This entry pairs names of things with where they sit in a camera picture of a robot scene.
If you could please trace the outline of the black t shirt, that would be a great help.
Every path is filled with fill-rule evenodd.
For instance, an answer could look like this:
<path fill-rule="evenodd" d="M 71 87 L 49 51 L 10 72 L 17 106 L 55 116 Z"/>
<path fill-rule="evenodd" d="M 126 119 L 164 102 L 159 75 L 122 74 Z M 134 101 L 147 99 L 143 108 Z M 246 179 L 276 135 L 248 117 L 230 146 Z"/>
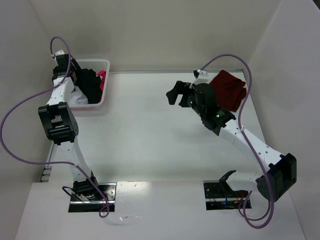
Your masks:
<path fill-rule="evenodd" d="M 77 81 L 75 85 L 85 94 L 89 104 L 98 104 L 103 93 L 100 89 L 101 79 L 94 70 L 81 68 L 78 62 L 75 64 L 77 66 Z"/>

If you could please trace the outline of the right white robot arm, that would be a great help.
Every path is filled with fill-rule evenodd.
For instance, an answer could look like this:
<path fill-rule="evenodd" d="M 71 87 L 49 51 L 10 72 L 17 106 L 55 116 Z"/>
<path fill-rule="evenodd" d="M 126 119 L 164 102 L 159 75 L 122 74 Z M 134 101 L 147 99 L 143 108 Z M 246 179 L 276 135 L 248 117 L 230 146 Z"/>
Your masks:
<path fill-rule="evenodd" d="M 192 108 L 208 130 L 231 143 L 260 168 L 257 172 L 230 170 L 225 173 L 219 184 L 226 195 L 252 191 L 276 202 L 296 183 L 297 159 L 291 153 L 284 155 L 271 148 L 245 127 L 240 127 L 238 118 L 218 105 L 217 94 L 208 83 L 177 81 L 166 93 L 168 103 L 174 105 L 178 95 L 182 96 L 180 107 Z"/>

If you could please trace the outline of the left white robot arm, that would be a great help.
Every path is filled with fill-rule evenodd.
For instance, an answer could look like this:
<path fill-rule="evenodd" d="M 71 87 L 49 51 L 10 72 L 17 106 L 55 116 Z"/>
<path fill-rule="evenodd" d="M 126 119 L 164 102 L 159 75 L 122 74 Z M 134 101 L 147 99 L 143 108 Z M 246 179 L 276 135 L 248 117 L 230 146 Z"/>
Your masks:
<path fill-rule="evenodd" d="M 70 56 L 60 50 L 53 55 L 53 59 L 57 63 L 52 77 L 54 89 L 47 104 L 38 108 L 38 115 L 47 138 L 57 145 L 69 162 L 74 198 L 79 201 L 97 201 L 101 199 L 97 191 L 98 183 L 80 150 L 79 126 L 68 105 L 74 90 Z"/>

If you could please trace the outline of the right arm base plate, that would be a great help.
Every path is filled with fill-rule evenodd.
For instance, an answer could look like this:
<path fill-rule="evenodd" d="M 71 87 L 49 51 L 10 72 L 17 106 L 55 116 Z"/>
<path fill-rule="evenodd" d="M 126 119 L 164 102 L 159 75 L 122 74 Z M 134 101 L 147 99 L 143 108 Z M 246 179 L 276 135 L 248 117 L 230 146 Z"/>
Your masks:
<path fill-rule="evenodd" d="M 249 193 L 248 191 L 240 190 L 225 194 L 219 181 L 204 181 L 203 188 L 207 211 L 242 209 Z"/>

